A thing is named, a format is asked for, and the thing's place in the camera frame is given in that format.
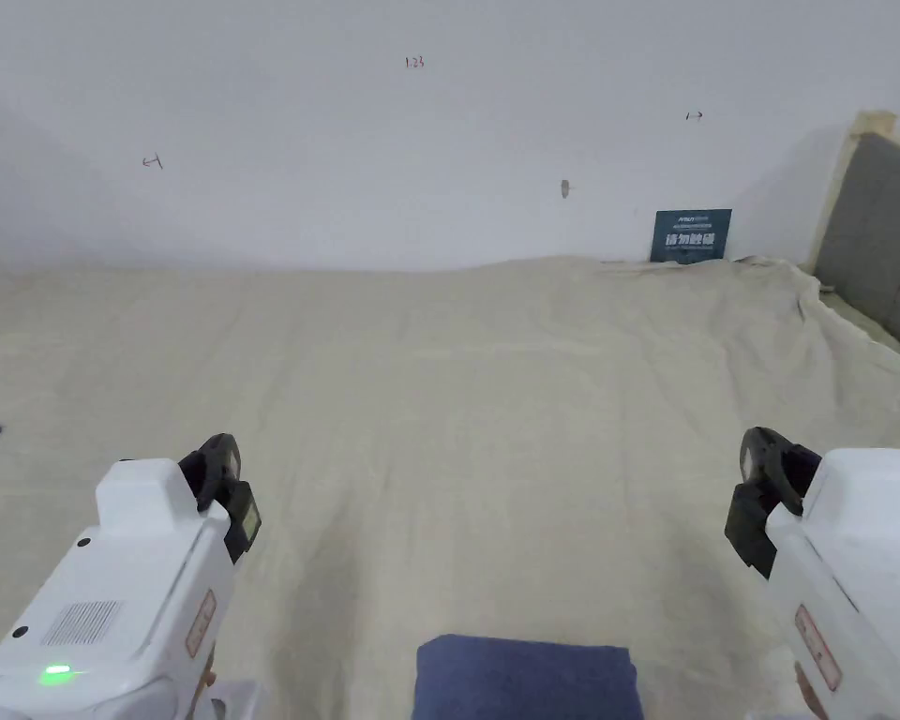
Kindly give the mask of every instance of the speaker grille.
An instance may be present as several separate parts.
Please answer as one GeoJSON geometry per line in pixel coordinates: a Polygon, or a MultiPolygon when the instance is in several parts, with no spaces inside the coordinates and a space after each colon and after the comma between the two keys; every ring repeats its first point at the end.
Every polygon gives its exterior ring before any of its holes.
{"type": "Polygon", "coordinates": [[[115,600],[97,600],[64,607],[40,644],[92,645],[111,629],[113,619],[123,605],[115,600]]]}

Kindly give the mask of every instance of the white wall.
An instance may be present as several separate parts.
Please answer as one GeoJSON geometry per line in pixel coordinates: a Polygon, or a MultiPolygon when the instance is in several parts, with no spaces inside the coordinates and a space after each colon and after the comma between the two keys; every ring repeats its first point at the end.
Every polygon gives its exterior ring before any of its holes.
{"type": "Polygon", "coordinates": [[[0,0],[0,275],[643,259],[697,207],[800,262],[865,108],[900,2],[0,0]]]}

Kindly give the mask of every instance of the green led light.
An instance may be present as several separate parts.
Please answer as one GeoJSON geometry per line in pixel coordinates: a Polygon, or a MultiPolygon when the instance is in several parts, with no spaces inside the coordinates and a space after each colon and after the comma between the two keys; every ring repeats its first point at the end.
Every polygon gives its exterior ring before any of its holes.
{"type": "Polygon", "coordinates": [[[40,673],[40,684],[53,687],[54,685],[62,685],[74,680],[80,672],[69,669],[69,666],[49,666],[40,673]]]}

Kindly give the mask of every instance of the dark blue sign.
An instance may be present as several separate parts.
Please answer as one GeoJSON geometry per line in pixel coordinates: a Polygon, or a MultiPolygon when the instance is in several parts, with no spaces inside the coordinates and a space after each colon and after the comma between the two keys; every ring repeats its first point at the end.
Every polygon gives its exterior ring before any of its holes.
{"type": "Polygon", "coordinates": [[[730,210],[659,210],[651,263],[715,261],[724,256],[729,230],[730,210]]]}

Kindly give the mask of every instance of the bed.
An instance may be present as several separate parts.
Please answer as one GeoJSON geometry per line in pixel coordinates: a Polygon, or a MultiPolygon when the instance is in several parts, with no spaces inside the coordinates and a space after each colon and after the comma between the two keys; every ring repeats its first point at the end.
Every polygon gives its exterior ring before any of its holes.
{"type": "Polygon", "coordinates": [[[0,637],[118,458],[240,443],[262,530],[217,644],[288,718],[409,717],[443,633],[631,649],[649,720],[797,710],[723,535],[743,431],[900,446],[900,353],[798,268],[0,283],[0,637]]]}

